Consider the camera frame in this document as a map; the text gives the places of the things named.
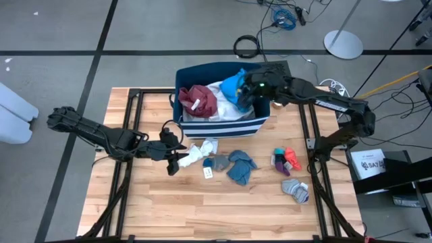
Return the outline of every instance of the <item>white stand base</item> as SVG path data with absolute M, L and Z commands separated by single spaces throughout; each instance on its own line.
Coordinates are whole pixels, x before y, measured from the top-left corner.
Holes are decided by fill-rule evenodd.
M 345 30 L 340 33 L 333 46 L 330 46 L 337 33 L 338 30 L 331 31 L 324 38 L 325 48 L 332 55 L 342 59 L 354 59 L 362 55 L 362 41 L 355 34 Z

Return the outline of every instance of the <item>striped basket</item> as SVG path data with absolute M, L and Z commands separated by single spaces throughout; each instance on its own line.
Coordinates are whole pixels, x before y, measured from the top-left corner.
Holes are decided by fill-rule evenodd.
M 253 103 L 254 119 L 242 121 L 183 121 L 183 107 L 178 101 L 180 88 L 188 90 L 193 85 L 208 85 L 225 80 L 236 75 L 240 68 L 246 71 L 259 68 L 259 64 L 240 62 L 217 62 L 187 67 L 177 71 L 175 76 L 175 101 L 173 102 L 173 119 L 179 121 L 188 138 L 232 138 L 239 136 L 250 136 L 255 134 L 270 116 L 269 100 L 266 98 L 256 99 Z

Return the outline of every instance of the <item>white wire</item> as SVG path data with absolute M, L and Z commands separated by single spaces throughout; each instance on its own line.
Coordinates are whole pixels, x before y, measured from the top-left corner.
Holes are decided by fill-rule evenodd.
M 325 82 L 327 82 L 327 81 L 331 81 L 331 83 L 330 83 L 330 88 L 334 88 L 335 90 L 336 90 L 336 92 L 338 92 L 340 95 L 344 95 L 345 93 L 346 93 L 346 95 L 348 96 L 348 97 L 351 97 L 350 96 L 350 93 L 348 93 L 348 90 L 346 90 L 346 88 L 345 88 L 345 86 L 343 85 L 343 84 L 341 84 L 340 82 L 338 82 L 338 81 L 336 81 L 336 80 L 333 80 L 333 79 L 331 79 L 331 78 L 328 78 L 328 79 L 324 79 L 323 81 L 321 81 L 320 83 L 319 83 L 319 85 L 323 85 Z M 343 113 L 340 113 L 339 114 L 339 117 L 337 118 L 337 120 L 339 120 L 340 118 L 341 118 L 341 116 L 343 115 Z

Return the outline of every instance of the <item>red cloth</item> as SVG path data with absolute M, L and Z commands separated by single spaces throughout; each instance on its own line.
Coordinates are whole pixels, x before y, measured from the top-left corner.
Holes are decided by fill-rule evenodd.
M 192 110 L 192 106 L 198 99 L 200 103 Z M 206 86 L 194 85 L 189 91 L 181 88 L 178 100 L 187 113 L 196 117 L 208 118 L 217 111 L 217 99 Z
M 302 170 L 301 164 L 297 161 L 296 152 L 292 148 L 286 148 L 285 159 L 292 165 L 295 170 Z

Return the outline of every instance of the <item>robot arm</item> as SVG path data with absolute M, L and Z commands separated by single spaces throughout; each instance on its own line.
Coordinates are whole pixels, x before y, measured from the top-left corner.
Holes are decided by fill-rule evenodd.
M 270 67 L 248 72 L 238 92 L 239 105 L 244 107 L 251 105 L 255 97 L 267 97 L 283 106 L 312 103 L 350 116 L 350 121 L 332 135 L 315 139 L 315 157 L 320 160 L 330 160 L 335 146 L 346 144 L 357 136 L 371 136 L 375 130 L 375 114 L 369 109 L 367 101 L 320 90 L 306 80 L 284 76 L 283 72 Z
M 155 161 L 168 160 L 168 174 L 173 176 L 179 169 L 178 159 L 187 154 L 177 153 L 186 149 L 178 142 L 177 136 L 162 127 L 159 141 L 148 141 L 149 135 L 138 131 L 108 128 L 82 117 L 72 107 L 54 108 L 48 117 L 48 127 L 57 132 L 71 132 L 83 140 L 97 144 L 113 159 L 127 162 L 133 157 L 150 158 Z

